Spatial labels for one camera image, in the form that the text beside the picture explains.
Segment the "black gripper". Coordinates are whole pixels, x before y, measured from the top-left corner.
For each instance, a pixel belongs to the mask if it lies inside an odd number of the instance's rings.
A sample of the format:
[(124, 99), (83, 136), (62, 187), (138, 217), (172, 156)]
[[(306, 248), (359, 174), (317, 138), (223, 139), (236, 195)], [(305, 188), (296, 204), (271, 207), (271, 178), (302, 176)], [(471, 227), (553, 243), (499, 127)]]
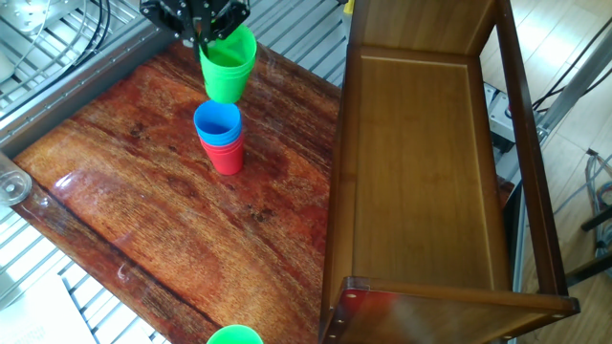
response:
[(251, 14), (249, 0), (141, 0), (140, 13), (160, 29), (192, 44), (195, 59), (206, 39), (226, 39)]

